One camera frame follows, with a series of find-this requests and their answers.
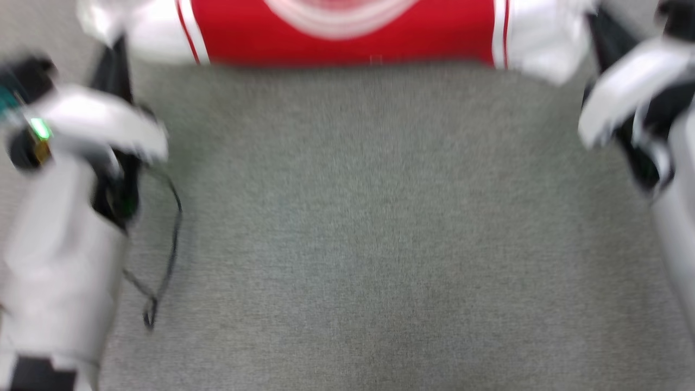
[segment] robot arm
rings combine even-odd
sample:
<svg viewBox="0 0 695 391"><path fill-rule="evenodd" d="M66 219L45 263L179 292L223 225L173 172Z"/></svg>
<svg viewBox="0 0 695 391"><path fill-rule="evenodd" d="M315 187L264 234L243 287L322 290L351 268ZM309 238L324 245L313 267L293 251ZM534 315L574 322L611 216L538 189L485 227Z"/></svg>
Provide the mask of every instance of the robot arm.
<svg viewBox="0 0 695 391"><path fill-rule="evenodd" d="M124 55L106 49L92 88L54 87L31 59L2 72L5 106L28 125L13 161L36 173L7 245L0 390L98 389L138 174L167 157L165 129L132 105Z"/></svg>
<svg viewBox="0 0 695 391"><path fill-rule="evenodd" d="M604 8L589 17L603 74L579 133L587 148L616 140L625 152L695 335L695 2L664 0L659 13L664 35L642 43Z"/></svg>

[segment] black wire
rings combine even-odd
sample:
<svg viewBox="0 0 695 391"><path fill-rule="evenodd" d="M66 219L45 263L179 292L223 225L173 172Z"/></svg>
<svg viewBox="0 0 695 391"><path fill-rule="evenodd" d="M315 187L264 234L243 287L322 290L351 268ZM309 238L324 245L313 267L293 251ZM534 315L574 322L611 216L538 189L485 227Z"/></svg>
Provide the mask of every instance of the black wire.
<svg viewBox="0 0 695 391"><path fill-rule="evenodd" d="M152 289L148 288L147 285L143 284L129 270L123 270L123 276L125 277L125 279L129 281L131 284L133 284L133 286L138 291L140 291L140 293L147 296L148 302L145 306L145 310L142 313L142 320L144 321L147 330L154 330L154 323L157 320L157 311L159 309L159 303L162 301L164 294L169 288L169 282L172 279L174 267L176 266L176 259L179 249L179 231L181 230L181 224L183 223L183 207L181 206L181 198L179 197L179 193L177 192L176 186L174 185L174 182L172 181L171 177L169 177L165 173L156 170L149 170L148 173L150 173L153 177L159 179L160 181L165 182L167 186L169 186L169 189L172 191L174 198L176 198L176 204L179 208L176 216L176 221L174 222L174 230L172 233L172 249L171 253L169 254L167 271L164 275L164 278L162 278L162 281L159 283L159 288L157 289L157 291L152 291Z"/></svg>

